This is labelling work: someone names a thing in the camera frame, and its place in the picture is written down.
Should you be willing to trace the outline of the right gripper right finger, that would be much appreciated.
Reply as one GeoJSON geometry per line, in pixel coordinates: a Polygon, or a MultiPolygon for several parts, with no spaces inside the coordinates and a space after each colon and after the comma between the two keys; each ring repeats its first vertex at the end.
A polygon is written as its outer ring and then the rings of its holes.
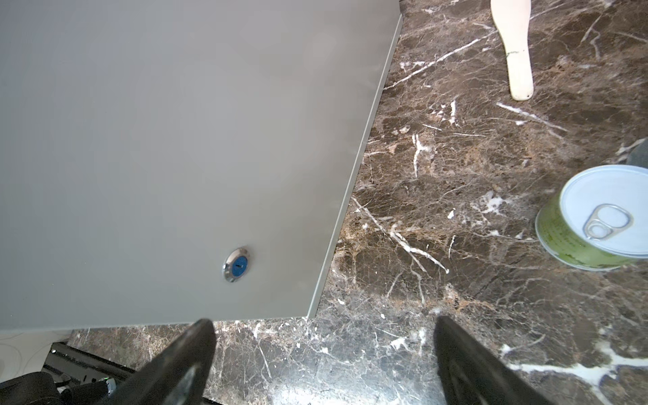
{"type": "Polygon", "coordinates": [[[448,404],[550,403],[450,317],[437,319],[434,346],[448,404]]]}

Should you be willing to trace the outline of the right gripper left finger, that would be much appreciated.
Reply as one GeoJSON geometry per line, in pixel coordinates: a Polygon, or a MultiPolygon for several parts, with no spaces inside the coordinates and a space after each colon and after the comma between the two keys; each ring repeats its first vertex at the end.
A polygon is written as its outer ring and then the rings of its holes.
{"type": "Polygon", "coordinates": [[[201,319],[100,404],[202,404],[216,347],[214,324],[201,319]]]}

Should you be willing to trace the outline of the green label can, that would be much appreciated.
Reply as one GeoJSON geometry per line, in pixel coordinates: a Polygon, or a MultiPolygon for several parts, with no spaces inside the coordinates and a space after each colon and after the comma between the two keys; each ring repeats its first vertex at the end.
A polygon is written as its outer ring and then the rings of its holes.
{"type": "Polygon", "coordinates": [[[543,248],[560,262],[609,271],[647,258],[647,170],[601,165],[565,183],[535,219],[543,248]]]}

